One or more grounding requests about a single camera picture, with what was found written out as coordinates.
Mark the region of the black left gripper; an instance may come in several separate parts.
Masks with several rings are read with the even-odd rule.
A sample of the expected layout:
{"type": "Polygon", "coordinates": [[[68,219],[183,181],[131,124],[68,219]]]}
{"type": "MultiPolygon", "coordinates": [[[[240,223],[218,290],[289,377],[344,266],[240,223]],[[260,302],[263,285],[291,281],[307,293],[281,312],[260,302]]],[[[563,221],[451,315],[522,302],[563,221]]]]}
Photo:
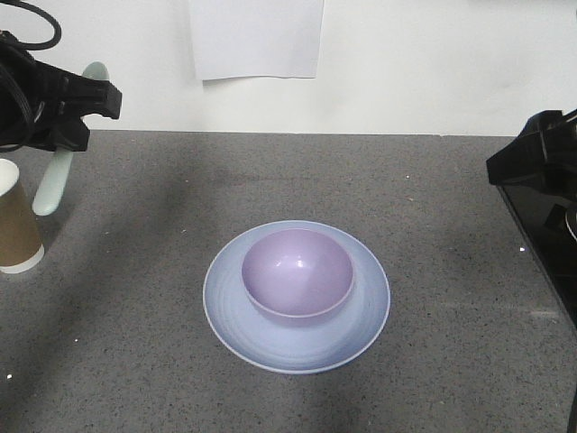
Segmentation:
{"type": "Polygon", "coordinates": [[[118,119],[122,93],[109,80],[85,78],[36,60],[11,33],[1,33],[1,150],[22,147],[84,152],[83,118],[118,119]]]}

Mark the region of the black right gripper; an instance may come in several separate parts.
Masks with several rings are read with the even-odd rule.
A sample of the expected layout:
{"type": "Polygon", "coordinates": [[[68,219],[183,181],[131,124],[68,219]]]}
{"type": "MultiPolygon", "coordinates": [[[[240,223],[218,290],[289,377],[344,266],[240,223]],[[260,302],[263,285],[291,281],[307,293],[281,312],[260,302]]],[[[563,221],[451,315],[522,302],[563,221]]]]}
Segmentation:
{"type": "Polygon", "coordinates": [[[576,200],[576,112],[545,110],[486,161],[489,183],[576,200]]]}

